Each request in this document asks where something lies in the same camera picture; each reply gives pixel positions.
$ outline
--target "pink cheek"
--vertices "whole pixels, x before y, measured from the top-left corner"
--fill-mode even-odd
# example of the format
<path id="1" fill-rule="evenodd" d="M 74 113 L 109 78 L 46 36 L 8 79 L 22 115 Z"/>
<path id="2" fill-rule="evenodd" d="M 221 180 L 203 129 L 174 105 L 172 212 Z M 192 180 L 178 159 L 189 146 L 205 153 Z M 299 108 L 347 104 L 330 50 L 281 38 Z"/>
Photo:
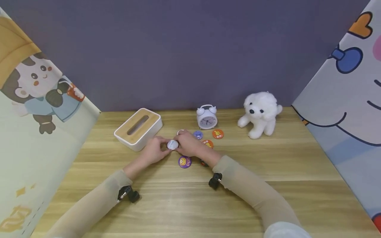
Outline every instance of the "pink cheek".
<path id="1" fill-rule="evenodd" d="M 381 61 L 381 35 L 377 38 L 375 44 L 373 45 L 373 56 Z"/>

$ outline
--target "orange heart shape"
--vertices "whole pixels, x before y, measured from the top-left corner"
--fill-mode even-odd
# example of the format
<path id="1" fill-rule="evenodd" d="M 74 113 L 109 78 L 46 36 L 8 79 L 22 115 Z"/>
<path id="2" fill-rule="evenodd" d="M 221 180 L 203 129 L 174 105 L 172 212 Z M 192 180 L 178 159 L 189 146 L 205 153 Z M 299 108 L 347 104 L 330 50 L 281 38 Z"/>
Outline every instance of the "orange heart shape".
<path id="1" fill-rule="evenodd" d="M 373 14 L 370 11 L 361 13 L 357 21 L 349 28 L 348 33 L 361 39 L 368 38 L 373 32 L 373 29 L 369 26 L 372 17 Z"/>

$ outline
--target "black clip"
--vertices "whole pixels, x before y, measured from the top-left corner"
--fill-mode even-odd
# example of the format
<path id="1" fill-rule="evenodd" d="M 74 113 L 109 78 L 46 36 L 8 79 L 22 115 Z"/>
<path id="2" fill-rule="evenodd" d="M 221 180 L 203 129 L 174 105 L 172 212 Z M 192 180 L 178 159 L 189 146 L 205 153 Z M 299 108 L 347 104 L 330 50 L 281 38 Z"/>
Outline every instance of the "black clip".
<path id="1" fill-rule="evenodd" d="M 137 191 L 132 190 L 132 187 L 130 185 L 124 186 L 119 190 L 118 200 L 122 200 L 126 195 L 132 203 L 136 202 L 140 198 L 139 193 Z"/>
<path id="2" fill-rule="evenodd" d="M 222 174 L 214 173 L 213 177 L 209 180 L 209 186 L 216 190 L 221 182 Z"/>

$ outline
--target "light blue cloth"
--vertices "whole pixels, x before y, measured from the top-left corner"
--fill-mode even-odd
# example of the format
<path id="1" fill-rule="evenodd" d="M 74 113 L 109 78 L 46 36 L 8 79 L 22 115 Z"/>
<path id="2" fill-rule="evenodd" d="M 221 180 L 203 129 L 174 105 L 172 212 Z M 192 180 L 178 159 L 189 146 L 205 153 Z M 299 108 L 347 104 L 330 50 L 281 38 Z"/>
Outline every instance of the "light blue cloth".
<path id="1" fill-rule="evenodd" d="M 60 107 L 50 105 L 45 97 L 31 99 L 25 102 L 25 107 L 29 114 L 34 115 L 56 115 L 61 121 L 69 120 L 79 109 L 81 102 L 70 97 L 66 93 L 62 95 L 63 103 Z"/>

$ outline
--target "arm sleeve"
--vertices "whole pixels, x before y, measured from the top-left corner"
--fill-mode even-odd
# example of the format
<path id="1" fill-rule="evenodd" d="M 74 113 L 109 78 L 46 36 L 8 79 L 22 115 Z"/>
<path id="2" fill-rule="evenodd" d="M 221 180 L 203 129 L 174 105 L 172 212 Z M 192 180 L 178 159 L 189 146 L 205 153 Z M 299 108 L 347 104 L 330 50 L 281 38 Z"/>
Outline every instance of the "arm sleeve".
<path id="1" fill-rule="evenodd" d="M 289 222 L 301 227 L 287 201 L 264 180 L 232 158 L 223 156 L 213 172 L 221 173 L 221 184 L 258 212 L 265 230 L 277 222 Z"/>
<path id="2" fill-rule="evenodd" d="M 48 231 L 45 238 L 80 238 L 118 203 L 119 190 L 132 181 L 123 170 L 81 198 Z"/>

